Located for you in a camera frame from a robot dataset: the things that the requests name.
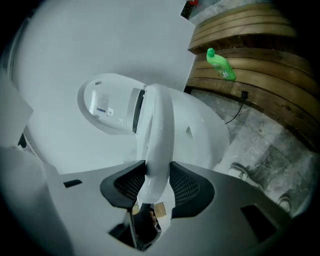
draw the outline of black mesh panel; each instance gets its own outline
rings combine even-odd
[[[209,180],[174,161],[170,163],[169,182],[175,198],[172,218],[194,217],[214,198],[214,186]]]
[[[129,172],[114,181],[114,187],[126,198],[135,201],[145,182],[145,174],[141,172]]]
[[[107,178],[100,185],[101,194],[115,207],[132,209],[145,182],[146,161],[141,160]]]
[[[190,201],[200,191],[199,184],[179,169],[170,171],[170,184],[174,192],[175,206]]]

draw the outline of green bottle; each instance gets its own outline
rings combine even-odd
[[[222,56],[215,54],[215,50],[209,48],[206,60],[219,72],[219,76],[227,80],[236,80],[236,73],[229,62]]]

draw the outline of wooden bench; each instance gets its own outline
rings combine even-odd
[[[218,76],[203,53],[195,58],[187,89],[215,92],[239,101],[241,91],[247,91],[248,105],[285,126],[311,150],[319,150],[320,87],[306,59],[260,48],[223,49],[216,54],[229,61],[236,80]]]
[[[296,53],[297,33],[272,4],[258,3],[238,7],[199,24],[189,51],[205,53],[229,48],[264,48]]]

